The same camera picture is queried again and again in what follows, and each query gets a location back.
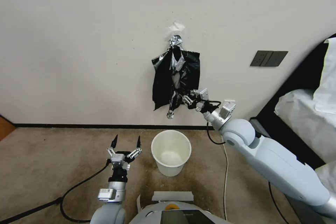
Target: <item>white cable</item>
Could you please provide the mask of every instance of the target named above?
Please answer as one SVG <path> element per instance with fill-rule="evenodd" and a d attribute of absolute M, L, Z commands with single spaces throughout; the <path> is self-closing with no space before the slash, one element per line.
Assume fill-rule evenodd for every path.
<path fill-rule="evenodd" d="M 226 179 L 228 177 L 228 170 L 229 170 L 229 158 L 227 157 L 228 154 L 226 153 L 226 149 L 224 144 L 222 144 L 222 148 L 225 154 L 225 158 L 226 158 L 226 171 L 225 171 L 225 181 L 224 181 L 224 195 L 223 195 L 223 202 L 224 202 L 224 215 L 225 215 L 225 220 L 228 221 L 228 216 L 226 214 Z"/>

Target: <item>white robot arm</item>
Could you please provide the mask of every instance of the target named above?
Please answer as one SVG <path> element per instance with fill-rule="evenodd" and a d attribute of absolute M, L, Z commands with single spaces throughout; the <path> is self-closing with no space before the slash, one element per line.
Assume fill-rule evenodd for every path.
<path fill-rule="evenodd" d="M 208 91 L 193 90 L 192 98 L 184 97 L 188 108 L 196 105 L 223 137 L 235 147 L 247 162 L 284 194 L 310 205 L 316 212 L 336 220 L 336 194 L 321 183 L 315 171 L 306 163 L 271 138 L 256 137 L 253 126 L 244 119 L 228 121 L 235 108 L 231 101 L 220 106 L 207 102 Z"/>

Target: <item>white cloth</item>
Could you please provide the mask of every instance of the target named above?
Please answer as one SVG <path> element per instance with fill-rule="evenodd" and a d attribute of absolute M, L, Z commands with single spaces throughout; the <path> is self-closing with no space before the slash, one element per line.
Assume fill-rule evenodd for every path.
<path fill-rule="evenodd" d="M 336 115 L 315 110 L 313 91 L 280 97 L 275 113 L 326 163 L 336 160 Z"/>
<path fill-rule="evenodd" d="M 336 192 L 336 160 L 317 168 L 315 171 L 322 184 L 329 191 Z"/>
<path fill-rule="evenodd" d="M 314 92 L 315 109 L 336 114 L 336 38 L 328 38 L 320 86 Z"/>

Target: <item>black cable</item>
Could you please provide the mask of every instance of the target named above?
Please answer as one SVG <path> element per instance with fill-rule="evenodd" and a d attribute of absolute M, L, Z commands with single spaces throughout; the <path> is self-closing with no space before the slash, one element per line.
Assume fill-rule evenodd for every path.
<path fill-rule="evenodd" d="M 69 216 L 65 213 L 65 211 L 64 211 L 64 208 L 63 208 L 63 202 L 64 202 L 64 199 L 65 199 L 65 196 L 66 196 L 69 192 L 71 192 L 73 189 L 75 189 L 76 187 L 80 186 L 81 184 L 85 183 L 86 181 L 88 181 L 88 180 L 92 179 L 93 177 L 97 176 L 99 173 L 101 173 L 103 170 L 105 170 L 105 168 L 106 168 L 108 165 L 109 165 L 109 160 L 107 160 L 106 165 L 105 165 L 102 169 L 100 169 L 98 172 L 96 172 L 96 173 L 93 174 L 92 176 L 88 177 L 87 179 L 83 180 L 82 182 L 78 183 L 77 185 L 74 185 L 73 187 L 71 187 L 71 188 L 70 188 L 70 189 L 63 195 L 63 197 L 62 197 L 62 201 L 61 201 L 61 203 L 60 203 L 59 208 L 60 208 L 61 213 L 62 213 L 62 215 L 63 215 L 63 217 L 64 217 L 65 219 L 67 219 L 68 221 L 71 221 L 71 222 L 76 222 L 76 223 L 88 223 L 88 222 L 91 221 L 91 220 L 77 220 L 77 219 L 73 219 L 73 218 L 69 217 Z"/>
<path fill-rule="evenodd" d="M 209 123 L 208 123 L 208 122 L 206 123 L 206 128 L 207 128 L 207 129 L 206 129 L 206 132 L 207 132 L 208 137 L 209 137 L 209 139 L 210 139 L 211 142 L 213 142 L 214 144 L 217 144 L 217 145 L 225 144 L 225 142 L 217 143 L 217 142 L 215 142 L 214 140 L 211 139 L 210 134 L 209 134 Z"/>
<path fill-rule="evenodd" d="M 282 219 L 283 219 L 287 224 L 289 224 L 289 222 L 286 220 L 286 218 L 282 215 L 280 209 L 278 208 L 277 203 L 275 202 L 275 199 L 274 199 L 274 197 L 273 197 L 273 193 L 272 193 L 271 183 L 270 183 L 270 182 L 268 182 L 268 188 L 269 188 L 269 191 L 270 191 L 269 193 L 270 193 L 270 195 L 271 195 L 272 201 L 273 201 L 273 203 L 274 203 L 274 205 L 275 205 L 275 208 L 278 210 L 278 213 L 281 215 Z"/>
<path fill-rule="evenodd" d="M 210 101 L 210 100 L 203 100 L 201 99 L 202 102 L 209 102 L 209 103 L 218 103 L 218 104 L 221 104 L 222 102 L 221 101 Z"/>
<path fill-rule="evenodd" d="M 41 206 L 35 207 L 33 209 L 30 209 L 28 211 L 25 211 L 23 213 L 19 213 L 18 215 L 15 215 L 15 216 L 12 216 L 12 217 L 10 217 L 8 219 L 0 221 L 0 224 L 12 223 L 12 222 L 14 222 L 16 220 L 22 219 L 23 217 L 26 217 L 28 215 L 31 215 L 31 214 L 36 213 L 38 211 L 41 211 L 42 209 L 45 209 L 45 208 L 50 207 L 52 205 L 57 205 L 57 204 L 59 204 L 61 202 L 61 200 L 62 200 L 62 197 L 59 197 L 59 198 L 57 198 L 57 199 L 55 199 L 53 201 L 50 201 L 48 203 L 45 203 L 45 204 L 41 205 Z"/>
<path fill-rule="evenodd" d="M 70 188 L 70 189 L 69 189 L 69 190 L 68 190 L 62 197 L 59 197 L 59 198 L 55 199 L 54 201 L 51 201 L 51 202 L 46 203 L 46 204 L 44 204 L 44 205 L 41 205 L 41 206 L 38 206 L 38 207 L 36 207 L 36 208 L 30 209 L 30 210 L 28 210 L 28 211 L 26 211 L 26 212 L 20 213 L 20 214 L 18 214 L 18 215 L 15 215 L 15 216 L 13 216 L 13 217 L 8 218 L 8 219 L 2 220 L 2 221 L 0 221 L 0 224 L 8 224 L 8 223 L 14 222 L 14 221 L 16 221 L 16 220 L 22 219 L 23 217 L 26 217 L 26 216 L 28 216 L 28 215 L 31 215 L 31 214 L 33 214 L 33 213 L 35 213 L 35 212 L 38 212 L 38 211 L 40 211 L 40 210 L 42 210 L 42 209 L 44 209 L 44 208 L 50 207 L 50 206 L 52 206 L 52 205 L 57 205 L 57 204 L 60 205 L 59 207 L 60 207 L 60 210 L 61 210 L 61 213 L 62 213 L 63 217 L 64 217 L 65 219 L 67 219 L 68 221 L 76 222 L 76 223 L 88 223 L 88 222 L 90 222 L 91 220 L 77 220 L 77 219 L 73 219 L 73 218 L 69 217 L 69 216 L 65 213 L 65 211 L 64 211 L 64 208 L 63 208 L 63 201 L 64 201 L 64 199 L 65 199 L 65 196 L 66 196 L 69 192 L 71 192 L 73 189 L 75 189 L 76 187 L 80 186 L 81 184 L 85 183 L 86 181 L 88 181 L 88 180 L 92 179 L 93 177 L 97 176 L 99 173 L 101 173 L 103 170 L 105 170 L 106 167 L 107 167 L 109 164 L 110 164 L 110 159 L 107 159 L 106 164 L 105 164 L 105 166 L 104 166 L 102 169 L 100 169 L 98 172 L 96 172 L 96 173 L 93 174 L 92 176 L 88 177 L 87 179 L 83 180 L 82 182 L 78 183 L 77 185 L 71 187 L 71 188 Z"/>

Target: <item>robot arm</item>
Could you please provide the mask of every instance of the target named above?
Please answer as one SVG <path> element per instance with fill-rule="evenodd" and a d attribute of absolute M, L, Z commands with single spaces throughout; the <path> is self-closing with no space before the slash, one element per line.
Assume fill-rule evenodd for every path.
<path fill-rule="evenodd" d="M 208 91 L 193 90 L 183 98 L 189 109 L 203 113 L 207 122 L 217 130 L 224 142 L 235 147 L 247 162 L 284 194 L 303 201 L 316 212 L 336 219 L 336 194 L 319 180 L 315 171 L 273 139 L 258 136 L 253 126 L 244 119 L 231 118 L 235 104 L 224 101 L 214 106 Z"/>
<path fill-rule="evenodd" d="M 108 188 L 100 189 L 98 194 L 98 199 L 106 202 L 106 204 L 95 211 L 90 221 L 91 224 L 123 224 L 125 221 L 126 212 L 121 203 L 126 197 L 127 171 L 130 169 L 130 163 L 141 154 L 142 149 L 139 136 L 134 151 L 115 152 L 117 139 L 118 135 L 112 141 L 110 148 L 107 148 L 107 152 L 111 156 L 110 163 L 112 164 L 113 174 L 108 179 Z"/>

